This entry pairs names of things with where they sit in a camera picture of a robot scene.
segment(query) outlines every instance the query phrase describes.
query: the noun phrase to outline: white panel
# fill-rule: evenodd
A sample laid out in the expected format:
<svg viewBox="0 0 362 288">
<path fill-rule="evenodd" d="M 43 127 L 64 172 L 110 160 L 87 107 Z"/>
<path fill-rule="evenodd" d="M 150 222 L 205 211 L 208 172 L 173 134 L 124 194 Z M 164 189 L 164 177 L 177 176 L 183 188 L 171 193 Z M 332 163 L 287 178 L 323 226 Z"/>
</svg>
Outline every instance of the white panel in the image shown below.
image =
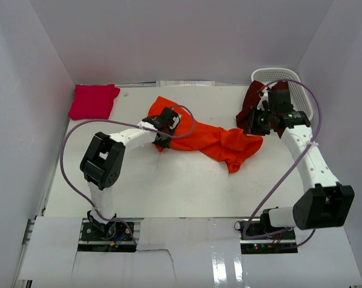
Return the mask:
<svg viewBox="0 0 362 288">
<path fill-rule="evenodd" d="M 146 218 L 137 250 L 167 250 L 177 287 L 244 287 L 235 219 Z"/>
<path fill-rule="evenodd" d="M 298 69 L 324 111 L 325 160 L 356 196 L 345 229 L 362 276 L 362 1 L 335 1 Z"/>
<path fill-rule="evenodd" d="M 204 225 L 204 221 L 204 219 L 185 220 L 185 222 L 199 222 L 198 225 L 189 227 L 180 225 L 179 221 L 175 227 L 151 226 L 152 230 L 148 235 L 149 241 L 151 244 L 159 243 L 157 248 L 164 248 L 160 251 L 78 252 L 73 269 L 68 271 L 71 272 L 71 281 L 63 283 L 60 279 L 56 279 L 46 282 L 46 280 L 39 279 L 33 281 L 32 286 L 33 288 L 236 287 L 234 281 L 221 282 L 218 286 L 211 285 L 212 278 L 214 278 L 213 266 L 211 270 L 204 266 L 203 256 L 207 257 L 205 260 L 211 260 L 211 255 L 204 253 L 204 246 L 210 244 L 213 237 L 206 237 L 211 229 Z M 230 220 L 212 221 L 224 223 Z M 228 261 L 229 256 L 238 249 L 239 245 L 239 238 L 235 243 L 232 237 L 232 225 L 213 227 L 213 230 L 216 229 L 213 233 L 215 240 L 231 242 L 228 247 L 217 251 L 229 251 L 224 255 L 226 276 L 229 277 L 229 273 L 233 273 L 233 270 L 240 274 L 241 267 L 230 266 L 233 262 Z M 168 245 L 171 242 L 166 242 L 166 240 L 170 239 L 179 243 L 179 248 L 167 246 L 170 251 L 175 251 L 171 256 L 166 246 L 161 244 L 163 242 L 155 234 L 155 230 L 159 234 L 165 235 L 165 243 Z M 310 231 L 296 229 L 297 241 L 301 242 L 309 233 Z M 182 239 L 185 238 L 189 240 L 182 243 Z M 314 237 L 305 246 L 300 247 L 299 252 L 295 254 L 242 255 L 241 258 L 245 287 L 346 288 L 362 284 L 353 253 L 342 227 L 318 230 Z M 216 270 L 216 272 L 221 272 L 222 277 L 219 278 L 223 279 L 225 270 Z"/>
<path fill-rule="evenodd" d="M 72 81 L 29 1 L 0 1 L 0 287 L 58 151 Z"/>
<path fill-rule="evenodd" d="M 70 280 L 82 217 L 37 217 L 19 279 Z"/>
<path fill-rule="evenodd" d="M 31 0 L 76 83 L 250 83 L 295 69 L 333 0 Z"/>
</svg>

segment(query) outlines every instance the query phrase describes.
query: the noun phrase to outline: white table surface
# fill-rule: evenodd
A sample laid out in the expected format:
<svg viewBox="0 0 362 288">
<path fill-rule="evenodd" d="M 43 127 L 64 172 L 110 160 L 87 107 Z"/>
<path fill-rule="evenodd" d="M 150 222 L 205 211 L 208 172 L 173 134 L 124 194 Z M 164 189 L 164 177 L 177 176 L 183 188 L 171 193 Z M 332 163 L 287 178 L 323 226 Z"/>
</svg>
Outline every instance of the white table surface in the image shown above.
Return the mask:
<svg viewBox="0 0 362 288">
<path fill-rule="evenodd" d="M 136 124 L 160 95 L 186 105 L 200 122 L 230 129 L 235 127 L 235 115 L 242 107 L 246 90 L 245 86 L 122 88 L 110 118 Z M 69 129 L 77 123 L 71 121 Z M 113 124 L 89 124 L 74 132 L 68 141 L 64 157 L 68 177 L 88 196 L 79 164 L 90 140 L 98 131 L 115 133 L 124 129 Z M 146 145 L 124 157 L 114 188 L 116 213 L 126 218 L 248 216 L 292 163 L 289 151 L 276 135 L 264 137 L 258 153 L 231 175 L 225 163 L 215 162 L 200 152 L 165 150 L 160 154 L 153 145 Z M 302 194 L 301 179 L 295 170 L 265 208 L 293 205 Z M 89 209 L 90 205 L 64 182 L 58 168 L 45 216 L 85 217 Z M 309 233 L 296 229 L 297 241 Z M 362 284 L 342 227 L 317 231 L 298 254 L 243 255 L 242 260 L 244 279 L 251 288 L 347 288 Z M 112 281 L 115 274 L 108 277 Z"/>
<path fill-rule="evenodd" d="M 246 86 L 122 88 L 110 119 L 137 124 L 160 95 L 186 105 L 199 122 L 235 128 Z M 80 121 L 70 121 L 69 129 Z M 115 133 L 126 127 L 92 123 L 75 131 L 67 143 L 64 166 L 68 177 L 90 195 L 79 170 L 80 161 L 93 137 L 102 131 Z M 231 217 L 250 215 L 278 179 L 293 163 L 289 151 L 276 136 L 264 137 L 261 149 L 245 161 L 240 171 L 228 174 L 218 163 L 196 152 L 165 150 L 159 153 L 148 144 L 125 155 L 122 171 L 114 185 L 118 217 Z M 265 208 L 291 206 L 303 194 L 298 171 L 280 186 Z M 85 216 L 90 205 L 64 182 L 55 179 L 46 216 Z"/>
</svg>

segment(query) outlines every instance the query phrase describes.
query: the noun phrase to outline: black bracket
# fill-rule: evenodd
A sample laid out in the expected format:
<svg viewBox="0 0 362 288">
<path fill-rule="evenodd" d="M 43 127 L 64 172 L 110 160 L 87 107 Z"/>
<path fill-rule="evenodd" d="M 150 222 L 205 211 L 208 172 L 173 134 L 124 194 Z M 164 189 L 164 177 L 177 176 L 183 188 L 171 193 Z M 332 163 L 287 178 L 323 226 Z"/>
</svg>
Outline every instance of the black bracket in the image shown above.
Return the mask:
<svg viewBox="0 0 362 288">
<path fill-rule="evenodd" d="M 90 226 L 93 228 L 95 233 L 102 238 L 110 238 L 115 231 L 115 222 L 100 223 L 91 215 L 91 210 L 87 211 L 87 219 L 89 220 Z"/>
<path fill-rule="evenodd" d="M 250 110 L 244 133 L 264 136 L 274 130 L 281 138 L 286 128 L 294 128 L 296 125 L 310 126 L 306 114 L 294 110 L 289 90 L 269 91 L 268 101 L 263 101 L 262 105 L 265 110 L 258 110 L 257 106 Z"/>
<path fill-rule="evenodd" d="M 179 124 L 180 116 L 176 111 L 171 108 L 165 107 L 161 115 L 149 116 L 143 119 L 143 122 L 152 124 L 158 131 L 164 132 L 169 135 L 174 135 L 175 130 Z M 155 145 L 162 148 L 170 148 L 171 138 L 157 134 Z"/>
<path fill-rule="evenodd" d="M 102 132 L 92 138 L 80 163 L 80 170 L 88 182 L 94 183 L 100 190 L 111 187 L 121 173 L 125 145 L 116 142 Z"/>
<path fill-rule="evenodd" d="M 337 183 L 333 187 L 322 187 L 316 184 L 294 205 L 295 224 L 301 230 L 342 226 L 353 199 L 354 190 L 349 185 Z"/>
</svg>

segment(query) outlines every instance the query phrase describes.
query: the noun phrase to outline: wire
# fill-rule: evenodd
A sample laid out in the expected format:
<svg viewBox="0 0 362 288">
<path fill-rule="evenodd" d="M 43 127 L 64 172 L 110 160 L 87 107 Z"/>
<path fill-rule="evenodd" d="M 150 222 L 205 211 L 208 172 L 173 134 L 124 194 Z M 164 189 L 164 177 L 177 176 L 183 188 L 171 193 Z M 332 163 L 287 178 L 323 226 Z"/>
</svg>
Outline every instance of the wire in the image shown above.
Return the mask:
<svg viewBox="0 0 362 288">
<path fill-rule="evenodd" d="M 114 232 L 113 232 L 113 234 L 112 234 L 110 237 L 108 237 L 108 238 L 102 238 L 102 237 L 101 237 L 101 239 L 103 239 L 103 240 L 110 240 L 111 238 L 114 237 L 115 234 L 116 234 L 116 228 L 115 228 L 115 226 L 114 226 Z"/>
<path fill-rule="evenodd" d="M 242 229 L 241 229 L 241 222 L 245 222 L 245 220 L 240 219 L 240 220 L 237 220 L 237 221 L 234 223 L 234 230 L 237 230 L 237 231 L 241 231 L 241 230 L 242 230 Z"/>
<path fill-rule="evenodd" d="M 306 243 L 308 243 L 308 241 L 313 237 L 315 233 L 315 229 L 313 229 L 313 231 L 310 233 L 309 237 L 307 237 L 304 241 L 302 241 L 301 243 L 297 244 L 297 245 L 294 245 L 294 246 L 290 246 L 290 247 L 279 247 L 280 249 L 295 249 L 295 248 L 298 248 Z"/>
<path fill-rule="evenodd" d="M 123 241 L 126 239 L 126 234 L 123 234 L 122 237 L 118 240 L 114 241 L 114 244 L 116 244 L 118 241 Z M 115 245 L 114 248 L 117 249 L 119 247 L 120 243 L 118 245 Z"/>
<path fill-rule="evenodd" d="M 281 243 L 281 240 L 282 240 L 282 233 L 279 235 L 279 239 L 277 240 L 277 242 L 274 244 L 274 246 L 277 246 L 278 244 Z"/>
<path fill-rule="evenodd" d="M 59 166 L 61 168 L 61 173 L 62 173 L 62 176 L 63 178 L 65 179 L 66 183 L 71 187 L 71 189 L 73 189 L 76 193 L 78 193 L 80 196 L 82 196 L 87 202 L 90 203 L 90 205 L 92 206 L 92 208 L 94 209 L 95 213 L 97 213 L 97 215 L 104 221 L 108 221 L 108 222 L 116 222 L 116 223 L 122 223 L 123 225 L 126 226 L 127 230 L 130 232 L 130 236 L 131 236 L 131 239 L 133 240 L 135 246 L 137 246 L 137 241 L 135 240 L 135 237 L 133 235 L 133 231 L 131 231 L 131 228 L 130 226 L 122 219 L 118 219 L 118 218 L 113 218 L 113 219 L 109 219 L 109 218 L 106 218 L 104 217 L 100 212 L 99 210 L 97 209 L 97 207 L 95 207 L 95 204 L 94 202 L 88 197 L 86 196 L 85 194 L 83 194 L 77 187 L 74 186 L 74 184 L 69 180 L 69 178 L 67 177 L 67 174 L 65 172 L 65 168 L 64 168 L 64 163 L 63 163 L 63 158 L 64 158 L 64 151 L 65 151 L 65 147 L 66 147 L 66 144 L 67 144 L 67 140 L 68 138 L 73 134 L 73 132 L 75 130 L 77 130 L 79 127 L 85 125 L 85 124 L 89 124 L 89 123 L 93 123 L 93 122 L 105 122 L 105 123 L 112 123 L 112 124 L 118 124 L 118 125 L 123 125 L 123 126 L 128 126 L 128 127 L 133 127 L 133 128 L 138 128 L 138 129 L 144 129 L 144 130 L 147 130 L 147 131 L 151 131 L 151 132 L 154 132 L 154 133 L 157 133 L 159 135 L 162 135 L 162 136 L 166 136 L 166 137 L 169 137 L 169 138 L 172 138 L 172 139 L 179 139 L 179 138 L 183 138 L 183 137 L 186 137 L 188 135 L 190 135 L 194 128 L 195 128 L 195 118 L 192 114 L 192 112 L 185 106 L 183 105 L 176 105 L 176 106 L 173 106 L 172 109 L 176 108 L 176 107 L 180 107 L 180 108 L 183 108 L 187 111 L 187 113 L 190 114 L 190 116 L 192 117 L 192 120 L 193 120 L 193 124 L 192 124 L 192 127 L 190 129 L 189 132 L 187 132 L 186 134 L 183 134 L 183 135 L 179 135 L 179 136 L 174 136 L 174 135 L 169 135 L 169 134 L 166 134 L 164 132 L 161 132 L 161 131 L 157 131 L 155 129 L 152 129 L 152 128 L 148 128 L 148 127 L 141 127 L 141 126 L 138 126 L 138 125 L 134 125 L 134 124 L 129 124 L 129 123 L 125 123 L 125 122 L 119 122 L 119 121 L 114 121 L 114 120 L 107 120 L 107 119 L 94 119 L 94 120 L 86 120 L 86 121 L 83 121 L 77 125 L 75 125 L 67 134 L 66 134 L 66 137 L 63 139 L 62 141 L 62 145 L 61 145 L 61 152 L 59 153 Z"/>
<path fill-rule="evenodd" d="M 114 243 L 117 243 L 118 241 L 122 240 L 122 238 L 125 237 L 125 234 L 120 234 L 119 237 L 114 240 Z"/>
<path fill-rule="evenodd" d="M 274 244 L 276 240 L 277 240 L 277 237 L 274 237 L 274 239 L 273 239 L 272 243 L 270 243 L 269 245 Z"/>
<path fill-rule="evenodd" d="M 317 106 L 318 109 L 318 125 L 317 128 L 315 130 L 315 132 L 313 133 L 313 137 L 310 139 L 310 143 L 306 146 L 306 148 L 304 149 L 304 151 L 300 154 L 300 156 L 298 156 L 298 158 L 294 161 L 293 165 L 289 168 L 288 171 L 286 171 L 286 173 L 278 180 L 278 182 L 274 185 L 274 187 L 269 191 L 269 193 L 267 193 L 267 195 L 262 199 L 262 201 L 259 203 L 259 205 L 255 208 L 255 210 L 253 211 L 253 213 L 251 214 L 251 216 L 249 217 L 249 219 L 246 222 L 246 225 L 242 231 L 242 237 L 243 239 L 248 239 L 248 240 L 253 240 L 253 239 L 262 239 L 265 238 L 267 236 L 271 236 L 271 235 L 275 235 L 278 233 L 285 233 L 290 229 L 282 229 L 276 232 L 271 232 L 271 233 L 265 233 L 262 235 L 256 235 L 256 236 L 246 236 L 246 231 L 247 229 L 250 227 L 251 223 L 252 223 L 252 219 L 254 219 L 255 215 L 257 214 L 257 212 L 262 208 L 262 206 L 266 203 L 266 201 L 271 197 L 271 195 L 273 195 L 273 193 L 278 189 L 278 187 L 282 184 L 282 182 L 290 175 L 290 173 L 298 166 L 298 163 L 302 160 L 302 158 L 305 156 L 305 154 L 307 153 L 307 151 L 310 149 L 310 147 L 312 146 L 312 143 L 316 140 L 319 130 L 321 129 L 321 125 L 322 125 L 322 109 L 321 109 L 321 105 L 318 102 L 318 99 L 314 96 L 313 92 L 303 83 L 296 81 L 296 80 L 291 80 L 291 79 L 279 79 L 279 80 L 275 80 L 272 81 L 266 85 L 264 85 L 264 87 L 262 87 L 262 90 L 265 89 L 266 87 L 270 86 L 273 83 L 279 82 L 279 81 L 288 81 L 288 82 L 293 82 L 296 84 L 301 85 L 303 88 L 305 88 L 313 97 L 314 102 Z M 305 241 L 303 241 L 301 244 L 299 244 L 299 246 L 305 244 L 308 240 L 310 240 L 310 238 L 313 235 L 310 235 Z"/>
</svg>

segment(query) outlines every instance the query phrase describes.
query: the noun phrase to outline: dark red cloth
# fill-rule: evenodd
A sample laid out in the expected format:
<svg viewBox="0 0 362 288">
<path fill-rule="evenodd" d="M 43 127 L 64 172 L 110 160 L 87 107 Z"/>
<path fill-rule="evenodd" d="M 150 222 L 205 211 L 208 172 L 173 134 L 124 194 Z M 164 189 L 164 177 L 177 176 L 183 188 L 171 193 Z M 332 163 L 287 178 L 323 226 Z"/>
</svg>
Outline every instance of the dark red cloth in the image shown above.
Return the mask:
<svg viewBox="0 0 362 288">
<path fill-rule="evenodd" d="M 74 101 L 68 116 L 72 120 L 109 119 L 114 105 L 114 98 L 120 89 L 110 85 L 76 85 Z"/>
<path fill-rule="evenodd" d="M 236 121 L 237 127 L 240 129 L 245 129 L 246 125 L 249 121 L 250 116 L 250 109 L 253 106 L 258 105 L 259 101 L 261 100 L 258 91 L 263 87 L 263 84 L 258 81 L 252 81 L 250 84 L 245 99 L 243 100 L 242 111 L 237 114 Z M 289 84 L 287 82 L 277 82 L 270 90 L 285 90 L 289 89 Z"/>
</svg>

